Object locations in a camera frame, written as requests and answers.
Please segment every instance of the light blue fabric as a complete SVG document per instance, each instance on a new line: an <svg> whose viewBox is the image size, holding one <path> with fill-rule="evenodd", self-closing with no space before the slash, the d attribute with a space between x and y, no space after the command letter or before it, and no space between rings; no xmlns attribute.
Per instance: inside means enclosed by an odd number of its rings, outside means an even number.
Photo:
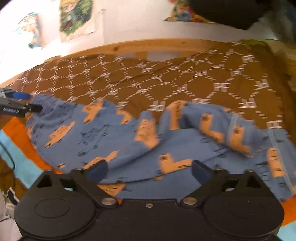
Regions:
<svg viewBox="0 0 296 241"><path fill-rule="evenodd" d="M281 227L277 236L283 241L295 241L296 221Z"/></svg>
<svg viewBox="0 0 296 241"><path fill-rule="evenodd" d="M153 121L149 111L142 112L138 120L132 118L121 124L123 115L116 114L116 106L103 100L103 106L95 118L90 123L84 123L88 113L83 111L84 106L80 104L66 103L48 95L36 95L32 103L42 104L44 108L27 123L28 128L33 127L31 141L40 156L53 167L59 168L59 164L63 164L61 170L70 172L84 167L95 158L105 159L112 152L117 152L109 160L107 176L101 183L126 183L117 195L119 198L140 199L149 196L151 199L181 199L199 186L193 180L190 168L182 169L182 166L160 180L153 180L165 174L160 165L163 155L170 155L173 163L197 159L210 168L220 166L230 173L241 174L246 169L253 169L279 200L293 195L296 150L285 130L259 130L251 121L225 112L222 106L187 102L181 109L178 121L180 129L177 130L170 130L175 113L166 109L155 126L158 144L150 149L144 142L135 140L142 128L148 130L143 138L150 138L149 135L153 134L153 128L140 125L143 120ZM202 133L201 123L209 120L206 116L213 119L210 130L223 134L223 143L219 144ZM62 125L70 126L73 122L75 124L61 140L45 147L50 134ZM229 140L235 134L241 135L241 129L244 130L242 145L250 147L245 154L251 158L231 149ZM288 169L284 177L272 176L267 163L270 148L278 150L284 169ZM98 168L94 164L87 169L90 179L94 179Z"/></svg>
<svg viewBox="0 0 296 241"><path fill-rule="evenodd" d="M17 147L2 130L0 131L0 141L15 162L15 169L13 171L15 177L19 178L26 188L30 188L36 179L41 175L43 170L28 159L19 147ZM6 164L12 169L13 163L7 153L3 150L2 146L0 146L0 155Z"/></svg>

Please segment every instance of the brown patterned fabric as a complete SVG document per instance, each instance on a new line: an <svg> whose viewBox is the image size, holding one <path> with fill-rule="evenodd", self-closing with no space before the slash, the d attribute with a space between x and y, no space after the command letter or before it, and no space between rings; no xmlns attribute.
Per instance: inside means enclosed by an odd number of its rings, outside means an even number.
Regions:
<svg viewBox="0 0 296 241"><path fill-rule="evenodd" d="M26 71L11 88L81 104L103 97L136 118L150 109L158 119L176 100L218 104L254 120L261 129L283 127L296 143L293 93L263 45L225 43L165 62L113 55L65 57Z"/></svg>

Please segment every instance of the orange fabric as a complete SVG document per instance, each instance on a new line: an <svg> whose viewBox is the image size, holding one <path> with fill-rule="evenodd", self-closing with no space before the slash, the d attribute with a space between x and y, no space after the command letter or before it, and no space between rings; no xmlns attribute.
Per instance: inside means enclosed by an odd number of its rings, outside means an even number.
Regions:
<svg viewBox="0 0 296 241"><path fill-rule="evenodd" d="M55 173L62 173L48 165L34 150L27 135L25 125L16 117L13 117L2 129L7 136L18 146L24 155L35 163L41 170L53 169Z"/></svg>
<svg viewBox="0 0 296 241"><path fill-rule="evenodd" d="M281 204L285 211L285 218L282 226L285 226L296 220L296 196Z"/></svg>

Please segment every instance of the metal screw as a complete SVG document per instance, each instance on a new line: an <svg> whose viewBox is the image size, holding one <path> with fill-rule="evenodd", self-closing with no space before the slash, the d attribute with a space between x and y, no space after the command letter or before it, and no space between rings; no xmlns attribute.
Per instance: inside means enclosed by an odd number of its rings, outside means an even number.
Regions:
<svg viewBox="0 0 296 241"><path fill-rule="evenodd" d="M197 200L194 197L187 197L183 199L183 203L186 205L194 205L197 203Z"/></svg>
<svg viewBox="0 0 296 241"><path fill-rule="evenodd" d="M116 200L112 197L106 197L102 200L102 204L107 206L114 205L115 203L116 203Z"/></svg>
<svg viewBox="0 0 296 241"><path fill-rule="evenodd" d="M147 203L146 207L153 207L153 204L152 203Z"/></svg>

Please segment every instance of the black cable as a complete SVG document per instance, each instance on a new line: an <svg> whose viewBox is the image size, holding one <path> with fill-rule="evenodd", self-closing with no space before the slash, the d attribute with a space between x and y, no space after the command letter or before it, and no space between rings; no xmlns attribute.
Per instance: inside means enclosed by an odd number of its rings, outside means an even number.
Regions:
<svg viewBox="0 0 296 241"><path fill-rule="evenodd" d="M11 217L0 220L0 223L8 219L11 219Z"/></svg>
<svg viewBox="0 0 296 241"><path fill-rule="evenodd" d="M10 155L9 151L6 149L6 147L3 145L2 142L0 142L0 146L3 148L3 150L6 152L6 154L8 155L9 159L11 160L12 164L13 164L13 167L11 170L7 171L7 172L4 172L4 173L0 173L0 175L7 175L11 172L13 172L15 170L15 162L12 158L12 156Z"/></svg>
<svg viewBox="0 0 296 241"><path fill-rule="evenodd" d="M7 175L7 174L10 174L11 172L13 173L13 171L15 170L15 162L14 162L12 156L10 155L9 151L6 149L6 147L3 145L3 143L2 143L1 141L0 141L0 146L3 148L4 152L6 152L6 154L8 155L8 157L10 158L10 160L11 160L11 162L12 162L12 164L13 164L13 167L12 167L11 170L9 170L9 171L7 171L7 172L4 172L4 173L1 173L1 172L0 172L0 176L1 176L1 175ZM15 187L15 176L13 175L13 177L12 177L12 186L11 186L11 188L13 189L14 187Z"/></svg>

